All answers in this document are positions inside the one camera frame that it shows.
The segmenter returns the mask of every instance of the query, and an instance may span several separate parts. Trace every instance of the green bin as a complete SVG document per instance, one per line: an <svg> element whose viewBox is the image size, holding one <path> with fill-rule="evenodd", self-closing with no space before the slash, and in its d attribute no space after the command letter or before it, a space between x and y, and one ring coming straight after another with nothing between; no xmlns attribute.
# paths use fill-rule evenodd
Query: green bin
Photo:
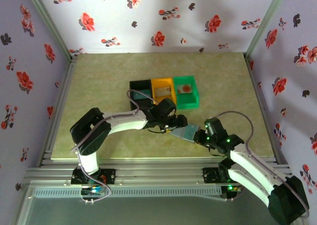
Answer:
<svg viewBox="0 0 317 225"><path fill-rule="evenodd" d="M176 102L178 110L196 109L199 108L199 93L196 86L194 76L174 77L174 89L176 93ZM180 93L179 87L191 87L191 93Z"/></svg>

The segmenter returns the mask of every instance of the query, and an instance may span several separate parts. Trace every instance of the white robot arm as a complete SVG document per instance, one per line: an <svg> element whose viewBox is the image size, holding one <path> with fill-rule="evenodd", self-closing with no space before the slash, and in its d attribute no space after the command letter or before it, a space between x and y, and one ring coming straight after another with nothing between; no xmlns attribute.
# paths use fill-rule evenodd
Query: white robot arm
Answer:
<svg viewBox="0 0 317 225"><path fill-rule="evenodd" d="M188 125L183 115L172 115L175 104L165 99L150 110L135 110L120 114L103 114L98 108L84 115L70 132L79 153L82 168L89 175L100 170L96 151L110 134L130 129L159 126L162 133ZM286 177L255 155L237 135L228 135L218 118L205 121L206 131L198 130L194 141L208 149L226 155L219 163L223 181L231 179L250 190L268 207L280 224L290 224L308 211L308 202L301 181Z"/></svg>

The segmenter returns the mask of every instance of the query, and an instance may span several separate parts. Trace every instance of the orange bin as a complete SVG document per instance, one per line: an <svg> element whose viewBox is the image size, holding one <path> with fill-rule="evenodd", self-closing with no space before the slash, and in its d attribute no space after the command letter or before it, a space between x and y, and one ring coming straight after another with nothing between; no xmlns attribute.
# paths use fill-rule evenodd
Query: orange bin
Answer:
<svg viewBox="0 0 317 225"><path fill-rule="evenodd" d="M155 99L158 103L161 102L165 98L171 99L175 105L177 103L176 101L176 93L174 89L174 81L173 78L158 78L158 79L151 79L151 85L152 85L152 94L153 94L153 99ZM170 88L170 95L167 96L161 96L157 97L155 95L155 89L158 88L164 88L164 87L169 87Z"/></svg>

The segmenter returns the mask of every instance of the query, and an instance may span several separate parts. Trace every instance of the plastic bin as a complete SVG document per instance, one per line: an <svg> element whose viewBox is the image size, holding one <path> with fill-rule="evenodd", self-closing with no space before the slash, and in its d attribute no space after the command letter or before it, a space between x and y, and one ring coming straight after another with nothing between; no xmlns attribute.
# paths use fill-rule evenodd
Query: plastic bin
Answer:
<svg viewBox="0 0 317 225"><path fill-rule="evenodd" d="M177 103L173 78L151 79L151 83L152 83L153 99L155 99L158 103L161 102L165 98L171 99L175 104ZM170 87L171 94L168 96L162 96L162 97L155 96L155 89L163 88L163 87Z"/></svg>
<svg viewBox="0 0 317 225"><path fill-rule="evenodd" d="M141 91L153 98L151 80L130 81L130 89ZM130 92L130 97L139 105L141 110L147 110L153 106L152 100L136 92ZM135 110L137 107L130 101L130 108Z"/></svg>
<svg viewBox="0 0 317 225"><path fill-rule="evenodd" d="M177 109L178 110L185 110L185 109L196 109L199 107L199 93L196 86L196 81L194 76L181 76L181 77L174 77L174 87L175 87L175 94L177 100ZM183 93L179 94L177 92L178 85L191 85L192 92L191 93Z"/></svg>

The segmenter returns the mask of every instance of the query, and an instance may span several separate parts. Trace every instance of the gray cable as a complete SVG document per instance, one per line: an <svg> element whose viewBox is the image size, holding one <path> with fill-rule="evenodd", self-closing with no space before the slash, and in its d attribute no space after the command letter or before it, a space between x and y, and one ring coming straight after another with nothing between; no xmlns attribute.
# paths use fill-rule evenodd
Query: gray cable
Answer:
<svg viewBox="0 0 317 225"><path fill-rule="evenodd" d="M139 94L142 94L142 95L144 95L145 97L147 97L147 98L149 98L150 100L152 100L152 101L154 101L155 103L157 103L156 100L154 100L154 99L151 98L150 96L147 96L146 94L144 94L144 93L142 93L142 92L140 92L140 91L137 91L137 90L128 90L128 91L127 91L127 96L128 96L128 98L129 98L129 100L137 107L136 111L135 111L135 112L132 111L133 113L130 113L130 114L116 114L116 115L112 115L112 116L109 116L109 117L104 118L103 120L99 121L99 122L93 127L93 129L92 129L75 147L73 147L73 148L71 149L72 152L75 151L75 153L77 154L79 166L80 166L80 169L82 170L82 172L84 173L84 175L85 175L86 177L88 177L89 179L93 180L94 182L97 182L98 184L103 185L103 186L106 187L106 188L108 189L108 191L109 191L109 194L107 194L107 195L105 195L105 196L103 196L103 197L101 197L101 198L95 199L95 200L91 199L90 201L89 201L89 200L85 200L82 196L80 196L81 199L82 199L83 201L85 201L86 203L92 203L92 204L93 204L94 202L97 202L97 201L100 201L100 200L102 200L102 199L105 199L105 198L109 197L109 196L112 194L112 191L111 191L110 187L109 187L106 183L103 183L103 182L101 182L101 181L99 181L99 180L93 178L92 176L90 176L90 175L85 171L84 167L82 166L80 157L79 157L79 147L80 147L80 146L87 140L87 138L96 130L96 128L99 127L99 125L100 125L101 123L103 123L103 122L105 122L105 121L107 121L108 119L111 119L111 118L117 118L117 117L122 117L122 116L133 116L133 115L137 114L137 113L140 111L139 105L129 96L129 92L131 92L131 91L137 92L137 93L139 93Z"/></svg>
<svg viewBox="0 0 317 225"><path fill-rule="evenodd" d="M281 177L279 177L274 171L272 171L270 168L268 168L265 164L263 164L261 161L259 161L256 157L253 156L250 148L249 148L249 141L251 140L251 138L253 137L253 134L254 134L254 126L253 126L253 123L252 121L249 119L248 116L246 116L245 114L241 113L241 112L238 112L238 111L225 111L225 112L222 112L214 117L218 117L218 116L221 116L223 114L226 114L226 113L237 113L237 114L240 114L242 115L243 117L245 117L250 125L251 125L251 134L249 136L249 138L247 139L245 145L246 145L246 148L247 148L247 151L248 151L248 154L249 156L251 156L255 161L257 161L259 164L261 164L262 166L264 166L269 172L271 172L280 182L282 182L291 192L292 194L299 200L299 202L303 205L305 211L306 211L306 214L304 216L301 216L302 219L307 219L309 217L309 209L308 207L306 206L305 202L302 200L302 198L293 190L293 188L291 186L289 186Z"/></svg>
<svg viewBox="0 0 317 225"><path fill-rule="evenodd" d="M144 94L143 92L137 91L137 90L128 90L127 91L127 96L129 98L129 100L137 107L136 111L131 111L132 113L128 113L128 114L114 114L112 116L106 117L104 119L102 119L101 121L99 121L94 127L93 129L91 129L89 131L89 133L87 133L87 135L75 146L73 147L70 151L74 152L76 149L78 149L87 139L88 137L90 137L90 135L99 127L100 124L102 124L103 122L111 119L111 118L117 118L117 117L127 117L127 116L133 116L135 114L137 114L140 111L140 107L139 105L129 96L129 92L137 92L141 95L144 95L145 97L149 98L150 100L154 101L155 103L157 103L157 101L153 98L151 98L150 96Z"/></svg>
<svg viewBox="0 0 317 225"><path fill-rule="evenodd" d="M105 196L103 196L103 197L101 197L101 198L95 199L95 200L94 200L94 199L91 199L90 201L89 201L88 199L85 200L85 199L83 198L83 196L80 195L81 199L84 200L86 203L91 203L91 204L93 204L94 202L97 202L97 201L100 201L100 200L102 200L102 199L105 199L105 198L109 197L109 196L112 194L112 191L111 191L110 187L109 187L106 183L103 183L103 182L101 182L100 180L97 180L97 179L93 178L92 176L90 176L90 175L85 171L84 167L83 167L82 164L81 164L81 160L80 160L80 157L79 157L79 151L76 150L76 152L77 152L77 158L78 158L78 162L79 162L80 169L82 170L82 172L84 173L84 175L87 176L89 179L92 179L93 181L97 182L98 184L103 185L103 186L106 187L107 190L109 191L109 194L107 194L107 195L105 195Z"/></svg>

